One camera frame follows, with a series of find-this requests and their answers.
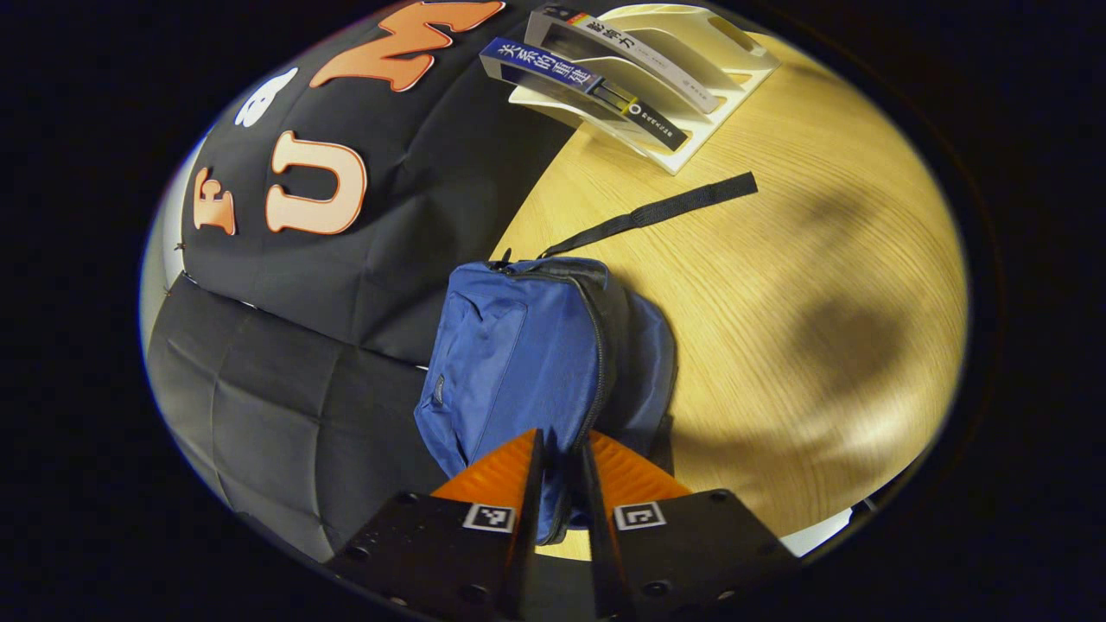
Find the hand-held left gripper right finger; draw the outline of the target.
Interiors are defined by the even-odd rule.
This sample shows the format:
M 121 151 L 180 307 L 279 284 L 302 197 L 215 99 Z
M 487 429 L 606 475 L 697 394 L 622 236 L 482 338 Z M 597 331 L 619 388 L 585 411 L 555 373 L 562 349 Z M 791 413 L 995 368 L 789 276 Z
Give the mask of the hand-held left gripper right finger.
M 593 431 L 581 450 L 591 569 L 608 621 L 719 621 L 801 560 L 727 489 L 693 493 Z

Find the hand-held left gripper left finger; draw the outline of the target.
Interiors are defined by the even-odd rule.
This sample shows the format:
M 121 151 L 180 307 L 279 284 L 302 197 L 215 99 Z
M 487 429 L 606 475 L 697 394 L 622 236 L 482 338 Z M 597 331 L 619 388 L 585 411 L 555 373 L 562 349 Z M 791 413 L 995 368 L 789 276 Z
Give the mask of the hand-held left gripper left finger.
M 328 573 L 417 621 L 520 621 L 544 466 L 543 433 L 531 429 L 434 493 L 396 493 Z

